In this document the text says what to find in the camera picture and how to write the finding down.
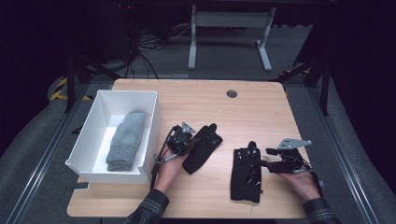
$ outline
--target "gray floor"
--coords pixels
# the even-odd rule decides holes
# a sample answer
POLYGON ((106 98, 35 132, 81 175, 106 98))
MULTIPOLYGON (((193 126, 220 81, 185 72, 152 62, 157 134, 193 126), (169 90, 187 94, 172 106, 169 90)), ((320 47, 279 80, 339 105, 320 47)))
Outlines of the gray floor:
MULTIPOLYGON (((164 49, 144 55, 160 78, 266 81, 278 77, 283 70, 292 69, 309 30, 309 27, 271 30, 266 49, 272 72, 263 70, 255 47, 255 40, 262 31, 256 29, 239 35, 219 30, 202 31, 194 71, 187 69, 188 35, 164 49)), ((141 60, 135 59, 132 68, 135 77, 147 76, 147 68, 141 60)), ((302 84, 303 78, 303 75, 294 77, 285 82, 284 87, 302 138, 314 143, 307 152, 319 179, 326 184, 324 197, 343 223, 396 223, 395 195, 370 163, 333 84, 329 92, 329 117, 323 117, 318 110, 320 83, 309 89, 302 84), (355 182, 348 177, 346 161, 338 159, 337 150, 342 150, 352 171, 356 172, 355 182)), ((49 88, 49 97, 60 79, 49 88)), ((111 83, 98 75, 89 85, 77 87, 80 95, 94 96, 97 90, 110 89, 111 83)), ((15 138, 0 160, 0 223, 6 223, 8 218, 16 223, 120 223, 122 218, 70 217, 66 213, 71 197, 67 187, 72 186, 78 176, 64 162, 78 137, 72 132, 83 124, 91 105, 92 101, 78 101, 72 112, 65 114, 66 101, 50 101, 15 138)), ((307 220, 279 219, 276 223, 307 223, 307 220)))

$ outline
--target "wooden table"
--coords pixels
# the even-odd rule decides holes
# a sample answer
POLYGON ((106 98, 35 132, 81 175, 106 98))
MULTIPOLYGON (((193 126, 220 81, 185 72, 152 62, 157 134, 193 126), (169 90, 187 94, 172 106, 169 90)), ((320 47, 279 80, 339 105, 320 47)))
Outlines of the wooden table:
MULTIPOLYGON (((266 147, 277 147, 285 137, 301 139, 279 83, 118 79, 113 90, 158 92, 163 116, 158 149, 171 128, 182 121, 196 131, 211 123, 218 125, 217 134, 223 142, 197 172, 180 173, 168 191, 170 203, 164 217, 305 217, 301 200, 291 186, 266 168, 262 168, 260 203, 230 199, 234 149, 255 141, 262 159, 275 161, 279 157, 264 157, 266 147), (229 90, 236 91, 237 96, 227 96, 229 90)), ((305 149, 299 149, 308 160, 305 149)), ((149 186, 91 184, 89 189, 74 191, 67 213, 72 217, 127 217, 148 192, 149 186)))

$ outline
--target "folded gray cloth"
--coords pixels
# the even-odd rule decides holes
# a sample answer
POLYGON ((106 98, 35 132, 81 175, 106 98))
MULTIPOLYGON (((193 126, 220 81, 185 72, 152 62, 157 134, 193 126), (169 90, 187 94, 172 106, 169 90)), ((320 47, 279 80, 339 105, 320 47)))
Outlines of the folded gray cloth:
POLYGON ((134 156, 142 140, 145 114, 131 112, 117 127, 106 157, 108 171, 131 171, 134 156))

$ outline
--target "black cloth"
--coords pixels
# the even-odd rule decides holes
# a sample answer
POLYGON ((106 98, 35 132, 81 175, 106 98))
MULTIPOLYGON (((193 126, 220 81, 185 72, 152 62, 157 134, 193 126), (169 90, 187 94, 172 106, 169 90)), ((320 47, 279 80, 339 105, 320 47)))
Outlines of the black cloth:
POLYGON ((262 193, 262 167, 258 159, 261 157, 256 143, 249 142, 247 148, 233 151, 233 171, 231 175, 231 199, 260 202, 262 193))
POLYGON ((216 134, 216 129, 217 125, 212 123, 210 126, 204 126, 192 138, 192 141, 196 140, 194 150, 189 153, 189 156, 183 162, 183 168, 190 175, 204 165, 213 151, 223 141, 222 138, 216 134))

